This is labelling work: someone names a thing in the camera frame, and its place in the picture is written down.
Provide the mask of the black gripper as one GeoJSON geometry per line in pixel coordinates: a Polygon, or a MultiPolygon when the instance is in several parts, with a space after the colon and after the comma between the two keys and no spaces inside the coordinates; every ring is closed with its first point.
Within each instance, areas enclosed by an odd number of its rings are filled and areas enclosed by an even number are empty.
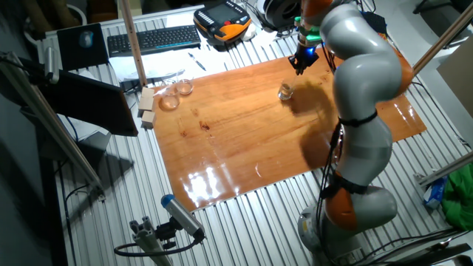
{"type": "Polygon", "coordinates": [[[315,47],[298,46],[295,55],[287,59],[296,74],[303,75],[307,67],[312,66],[319,59],[319,55],[315,47]]]}

